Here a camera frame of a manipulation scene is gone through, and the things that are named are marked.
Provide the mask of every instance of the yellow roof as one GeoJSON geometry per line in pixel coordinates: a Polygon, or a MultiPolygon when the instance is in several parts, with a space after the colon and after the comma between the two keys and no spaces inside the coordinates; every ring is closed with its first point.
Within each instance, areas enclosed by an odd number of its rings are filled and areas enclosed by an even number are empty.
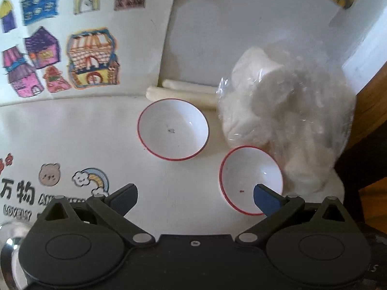
{"type": "Polygon", "coordinates": [[[11,0],[3,0],[0,6],[0,18],[6,17],[13,9],[11,0]]]}

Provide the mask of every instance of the rolling pin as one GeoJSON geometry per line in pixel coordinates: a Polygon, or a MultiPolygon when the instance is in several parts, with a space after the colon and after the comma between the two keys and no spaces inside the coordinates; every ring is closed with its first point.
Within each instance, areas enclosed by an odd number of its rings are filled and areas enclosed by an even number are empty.
{"type": "Polygon", "coordinates": [[[200,94],[216,94],[217,92],[217,87],[192,84],[185,81],[164,80],[162,82],[162,85],[164,88],[179,90],[182,92],[192,92],[200,94]]]}
{"type": "Polygon", "coordinates": [[[216,94],[200,94],[193,92],[183,92],[169,88],[151,86],[146,90],[146,98],[155,102],[162,99],[181,99],[192,103],[198,109],[216,110],[216,94]]]}

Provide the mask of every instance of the white bowl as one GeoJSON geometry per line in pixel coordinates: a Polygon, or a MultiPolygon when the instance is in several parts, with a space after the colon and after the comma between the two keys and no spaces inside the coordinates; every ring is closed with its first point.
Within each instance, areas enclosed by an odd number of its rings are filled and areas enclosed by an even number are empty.
{"type": "Polygon", "coordinates": [[[264,184],[282,195],[282,173],[275,160],[252,146],[229,152],[219,171],[219,185],[227,203],[245,215],[262,215],[254,203],[253,192],[257,184],[264,184]]]}
{"type": "Polygon", "coordinates": [[[206,147],[209,126],[194,105],[179,99],[164,99],[142,112],[137,132],[150,153],[164,160],[183,161],[206,147]]]}

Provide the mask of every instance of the cloud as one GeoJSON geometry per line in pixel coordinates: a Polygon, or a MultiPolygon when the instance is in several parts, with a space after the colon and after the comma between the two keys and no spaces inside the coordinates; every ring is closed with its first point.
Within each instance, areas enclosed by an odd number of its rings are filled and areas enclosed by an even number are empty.
{"type": "Polygon", "coordinates": [[[109,196],[109,193],[104,192],[104,191],[103,191],[103,188],[96,188],[96,189],[92,190],[91,193],[92,193],[93,196],[96,196],[97,194],[103,194],[103,195],[105,195],[106,197],[109,196]]]}
{"type": "Polygon", "coordinates": [[[72,180],[74,181],[76,186],[82,187],[90,184],[89,174],[87,172],[80,172],[74,174],[72,180]]]}

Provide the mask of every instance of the clear plastic bag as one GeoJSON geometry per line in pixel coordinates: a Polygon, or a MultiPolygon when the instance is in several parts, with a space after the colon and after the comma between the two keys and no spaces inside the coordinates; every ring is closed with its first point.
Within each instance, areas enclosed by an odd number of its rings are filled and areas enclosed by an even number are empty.
{"type": "Polygon", "coordinates": [[[317,43],[247,50],[218,95],[231,147],[252,145],[272,155],[288,192],[321,189],[348,141],[356,96],[317,43]]]}

